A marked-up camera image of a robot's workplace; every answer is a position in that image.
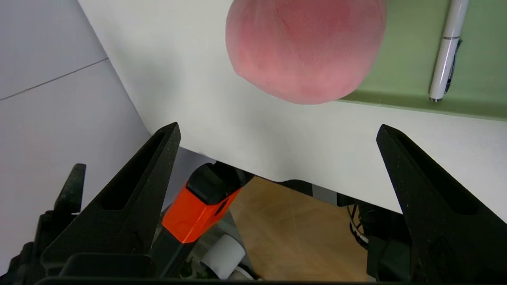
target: white table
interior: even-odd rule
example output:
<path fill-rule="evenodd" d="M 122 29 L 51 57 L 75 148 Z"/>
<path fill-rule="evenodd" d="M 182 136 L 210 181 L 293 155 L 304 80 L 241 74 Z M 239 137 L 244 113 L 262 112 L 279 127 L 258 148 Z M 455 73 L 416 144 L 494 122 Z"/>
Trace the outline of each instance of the white table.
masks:
<path fill-rule="evenodd" d="M 184 148 L 400 212 L 375 142 L 387 124 L 507 221 L 507 122 L 343 101 L 296 105 L 267 95 L 229 63 L 230 3 L 80 0 L 151 133 L 177 121 Z"/>

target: pink ball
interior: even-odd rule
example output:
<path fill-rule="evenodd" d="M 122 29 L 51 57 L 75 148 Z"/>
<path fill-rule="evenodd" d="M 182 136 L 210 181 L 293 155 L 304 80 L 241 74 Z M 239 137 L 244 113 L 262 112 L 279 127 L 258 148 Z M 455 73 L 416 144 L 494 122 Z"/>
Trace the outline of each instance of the pink ball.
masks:
<path fill-rule="evenodd" d="M 384 0 L 234 0 L 227 52 L 234 71 L 261 90 L 320 104 L 361 84 L 385 24 Z"/>

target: green surface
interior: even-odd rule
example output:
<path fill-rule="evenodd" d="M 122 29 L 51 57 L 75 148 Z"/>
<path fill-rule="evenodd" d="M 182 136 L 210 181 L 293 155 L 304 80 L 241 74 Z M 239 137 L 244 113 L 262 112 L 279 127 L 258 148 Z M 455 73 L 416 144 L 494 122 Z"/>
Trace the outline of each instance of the green surface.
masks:
<path fill-rule="evenodd" d="M 507 119 L 507 0 L 470 1 L 452 84 L 440 103 L 428 96 L 449 1 L 386 3 L 387 29 L 377 61 L 342 100 Z"/>

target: white cylinder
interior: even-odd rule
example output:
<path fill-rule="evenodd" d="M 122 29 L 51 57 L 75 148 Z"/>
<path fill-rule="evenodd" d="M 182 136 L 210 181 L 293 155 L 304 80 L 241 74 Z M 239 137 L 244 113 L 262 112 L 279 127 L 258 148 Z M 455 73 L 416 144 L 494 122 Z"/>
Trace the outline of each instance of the white cylinder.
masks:
<path fill-rule="evenodd" d="M 445 88 L 447 86 L 447 79 L 451 72 L 454 54 L 458 46 L 458 39 L 442 39 L 440 43 L 440 52 L 435 65 L 435 72 L 433 74 L 433 81 L 431 82 L 431 89 L 429 91 L 429 98 L 433 102 L 438 102 L 444 98 Z"/>
<path fill-rule="evenodd" d="M 429 99 L 433 102 L 438 102 L 444 97 L 467 8 L 468 0 L 451 0 L 451 7 L 447 15 L 439 56 L 429 91 Z"/>
<path fill-rule="evenodd" d="M 236 266 L 245 256 L 245 249 L 237 240 L 223 235 L 204 255 L 201 262 L 209 267 L 218 278 L 229 278 Z"/>
<path fill-rule="evenodd" d="M 444 38 L 457 38 L 465 20 L 468 0 L 452 0 L 447 22 L 445 24 Z"/>

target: black cable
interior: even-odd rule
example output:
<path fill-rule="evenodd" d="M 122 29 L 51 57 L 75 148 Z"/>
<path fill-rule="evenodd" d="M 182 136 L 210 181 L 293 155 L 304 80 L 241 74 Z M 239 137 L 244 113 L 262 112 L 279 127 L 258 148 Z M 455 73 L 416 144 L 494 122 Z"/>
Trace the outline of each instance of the black cable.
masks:
<path fill-rule="evenodd" d="M 355 211 L 357 210 L 357 205 L 355 204 L 354 207 L 352 208 L 352 213 L 350 214 L 351 216 L 351 220 L 353 222 L 354 220 L 354 217 L 355 217 Z M 357 243 L 359 243 L 359 245 L 361 247 L 363 247 L 364 249 L 367 249 L 368 247 L 368 244 L 362 240 L 358 235 L 357 233 L 354 232 L 354 230 L 352 229 L 352 222 L 349 222 L 349 230 L 350 230 L 350 233 L 352 234 L 352 236 L 354 236 L 355 240 L 357 241 Z M 361 226 L 361 222 L 359 223 L 359 225 L 355 226 L 358 230 L 359 230 L 359 227 Z"/>

